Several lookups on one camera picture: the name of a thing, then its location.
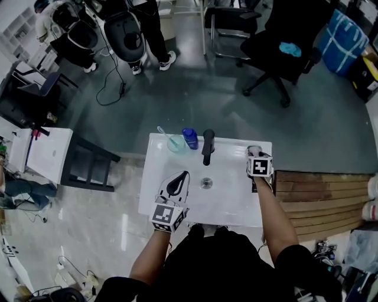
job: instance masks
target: black faucet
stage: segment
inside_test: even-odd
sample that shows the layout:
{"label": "black faucet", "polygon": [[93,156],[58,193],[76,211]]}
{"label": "black faucet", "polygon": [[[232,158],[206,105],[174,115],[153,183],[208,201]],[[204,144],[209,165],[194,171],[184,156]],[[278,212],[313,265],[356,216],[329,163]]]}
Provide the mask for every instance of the black faucet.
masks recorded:
{"label": "black faucet", "polygon": [[204,144],[202,148],[202,155],[203,155],[203,164],[205,166],[208,166],[210,164],[210,156],[214,152],[215,147],[214,147],[214,138],[215,138],[215,133],[211,129],[205,130],[203,133],[203,138],[204,138]]}

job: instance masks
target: white sink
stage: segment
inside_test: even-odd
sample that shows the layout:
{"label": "white sink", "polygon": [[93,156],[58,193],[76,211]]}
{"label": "white sink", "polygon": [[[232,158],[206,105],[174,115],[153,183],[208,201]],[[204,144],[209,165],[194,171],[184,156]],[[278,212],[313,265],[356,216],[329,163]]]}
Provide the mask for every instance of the white sink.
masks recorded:
{"label": "white sink", "polygon": [[[198,137],[198,150],[186,145],[184,154],[175,154],[167,148],[163,134],[149,135],[148,150],[143,171],[139,213],[149,215],[160,184],[174,173],[187,170],[190,174],[190,208],[186,221],[214,225],[262,227],[259,198],[252,193],[252,180],[246,174],[246,148],[259,145],[272,154],[272,143],[252,140],[215,138],[215,151],[209,166],[203,165],[203,137]],[[201,181],[210,178],[209,189]]]}

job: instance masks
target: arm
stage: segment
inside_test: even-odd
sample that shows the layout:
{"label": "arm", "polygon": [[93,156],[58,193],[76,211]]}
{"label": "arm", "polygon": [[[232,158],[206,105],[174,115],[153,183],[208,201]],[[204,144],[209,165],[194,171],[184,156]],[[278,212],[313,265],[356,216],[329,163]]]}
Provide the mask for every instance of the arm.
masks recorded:
{"label": "arm", "polygon": [[291,245],[299,244],[293,225],[278,204],[270,187],[260,177],[255,177],[260,199],[262,226],[273,263],[278,255]]}
{"label": "arm", "polygon": [[152,285],[164,266],[171,233],[155,231],[131,268],[130,278]]}

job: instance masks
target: floor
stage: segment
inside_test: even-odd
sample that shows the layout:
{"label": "floor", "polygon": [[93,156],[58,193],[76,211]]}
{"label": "floor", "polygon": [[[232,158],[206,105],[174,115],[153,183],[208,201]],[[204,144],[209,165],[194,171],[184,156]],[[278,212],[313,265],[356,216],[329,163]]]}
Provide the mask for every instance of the floor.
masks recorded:
{"label": "floor", "polygon": [[[148,242],[153,229],[148,217],[138,214],[139,190],[144,161],[122,159],[113,165],[109,181],[116,186],[115,193],[87,191],[59,187],[57,199],[44,214],[48,221],[35,222],[23,211],[6,211],[8,233],[11,238],[21,240],[25,249],[25,269],[35,289],[54,286],[58,256],[65,255],[85,273],[92,270],[101,281],[111,276],[128,276],[131,266]],[[38,176],[32,177],[43,183]],[[252,244],[262,245],[262,229],[233,227],[233,231],[245,234]],[[186,223],[180,225],[171,237],[173,248],[187,234]],[[330,238],[338,244],[337,261],[342,262],[347,248],[349,232]],[[313,250],[315,241],[304,242]],[[263,247],[261,258],[272,265],[269,251]],[[83,277],[68,263],[62,262],[78,283]],[[4,259],[0,257],[0,290],[12,301],[15,283],[7,276]]]}
{"label": "floor", "polygon": [[[256,10],[263,12],[260,31],[270,9],[258,6]],[[285,82],[292,104],[283,109],[272,81],[263,83],[250,97],[243,96],[242,87],[262,72],[250,66],[238,68],[234,60],[215,58],[208,34],[208,54],[202,55],[199,17],[174,17],[174,26],[177,36],[167,41],[167,49],[176,51],[176,63],[161,72],[151,57],[144,72],[134,77],[127,63],[120,61],[119,72],[127,83],[127,93],[108,107],[96,103],[96,94],[103,87],[105,75],[114,68],[110,57],[98,55],[99,69],[91,74],[62,62],[62,72],[80,89],[63,87],[68,109],[60,116],[58,126],[69,127],[110,151],[140,155],[146,153],[149,134],[157,132],[157,126],[167,133],[193,127],[199,135],[211,128],[217,137],[272,142],[276,169],[334,173],[377,170],[365,105],[351,84],[329,72],[323,62],[302,75],[297,86]],[[240,54],[242,40],[221,39],[221,48]],[[103,47],[101,37],[99,41],[97,49]],[[100,101],[116,100],[119,85],[119,76],[111,73],[106,89],[99,94]]]}

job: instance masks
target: plastic cup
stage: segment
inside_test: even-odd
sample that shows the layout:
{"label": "plastic cup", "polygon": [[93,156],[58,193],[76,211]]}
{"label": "plastic cup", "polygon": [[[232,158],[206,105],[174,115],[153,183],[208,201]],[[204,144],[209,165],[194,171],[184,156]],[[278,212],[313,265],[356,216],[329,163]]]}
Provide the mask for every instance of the plastic cup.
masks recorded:
{"label": "plastic cup", "polygon": [[185,153],[186,142],[184,138],[181,135],[175,134],[171,136],[171,139],[177,144],[177,146],[173,144],[173,142],[170,139],[168,139],[167,141],[168,149],[176,154]]}

